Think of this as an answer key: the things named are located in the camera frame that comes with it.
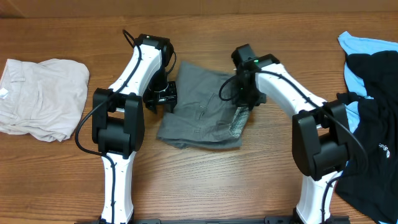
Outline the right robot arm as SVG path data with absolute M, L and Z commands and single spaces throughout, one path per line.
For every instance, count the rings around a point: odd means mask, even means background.
M 289 216 L 266 216 L 264 223 L 345 223 L 333 216 L 335 183 L 361 143 L 349 130 L 346 108 L 327 102 L 296 81 L 272 54 L 258 57 L 250 45 L 231 54 L 237 87 L 232 101 L 253 109 L 269 97 L 292 121 L 292 156 L 303 175 L 300 199 Z

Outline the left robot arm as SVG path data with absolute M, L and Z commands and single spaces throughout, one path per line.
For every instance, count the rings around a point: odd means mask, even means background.
M 107 89 L 93 94 L 92 139 L 104 165 L 104 207 L 98 223 L 132 223 L 132 171 L 141 148 L 145 126 L 144 109 L 157 105 L 172 111 L 177 105 L 177 87 L 168 79 L 174 47 L 165 37 L 140 34 L 134 53 L 121 76 Z

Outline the grey shorts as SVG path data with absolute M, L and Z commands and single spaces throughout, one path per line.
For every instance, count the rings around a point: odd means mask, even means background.
M 164 112 L 157 139 L 180 149 L 241 147 L 249 109 L 219 97 L 222 84 L 231 77 L 183 61 L 176 79 L 177 105 Z

